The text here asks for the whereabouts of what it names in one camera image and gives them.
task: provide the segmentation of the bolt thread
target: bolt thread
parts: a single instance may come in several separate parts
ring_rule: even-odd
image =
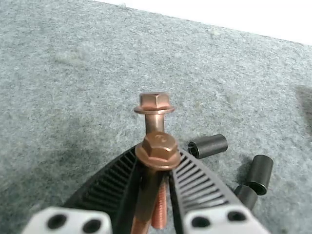
[[[163,182],[160,186],[157,196],[153,216],[152,227],[156,229],[164,229],[167,225],[167,193],[166,183]]]

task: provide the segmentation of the ribbed black plastic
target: ribbed black plastic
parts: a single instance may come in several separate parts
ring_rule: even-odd
[[[170,172],[169,184],[176,233],[183,234],[187,212],[240,204],[234,193],[202,162],[180,150],[181,163]]]
[[[140,168],[133,147],[92,176],[64,207],[106,212],[113,233],[130,233],[139,180]]]

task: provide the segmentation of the hole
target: hole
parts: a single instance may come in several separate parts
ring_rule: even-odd
[[[101,227],[101,221],[98,219],[91,219],[90,221],[86,222],[82,228],[85,233],[95,233]]]
[[[257,195],[264,195],[267,193],[267,189],[262,184],[256,182],[249,182],[248,186],[252,188]]]
[[[242,212],[231,211],[228,213],[228,219],[230,221],[244,221],[246,220],[246,217]]]
[[[195,158],[199,158],[199,151],[194,142],[189,143],[189,153],[193,155]]]
[[[210,225],[210,222],[207,218],[204,217],[195,217],[192,220],[192,226],[194,228],[206,228]]]
[[[66,216],[63,214],[57,214],[51,217],[47,223],[49,229],[57,229],[63,226],[66,222]]]

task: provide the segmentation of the bolt head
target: bolt head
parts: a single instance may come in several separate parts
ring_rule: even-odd
[[[140,94],[140,107],[144,110],[163,110],[170,108],[167,93],[142,93]]]
[[[169,134],[152,132],[145,136],[142,148],[149,159],[168,161],[177,152],[177,143]]]

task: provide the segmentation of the hex head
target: hex head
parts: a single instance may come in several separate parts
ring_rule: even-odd
[[[163,132],[148,133],[136,147],[136,156],[146,166],[156,170],[170,170],[180,163],[176,140]]]
[[[142,93],[140,94],[140,106],[144,110],[163,110],[170,107],[167,93]]]

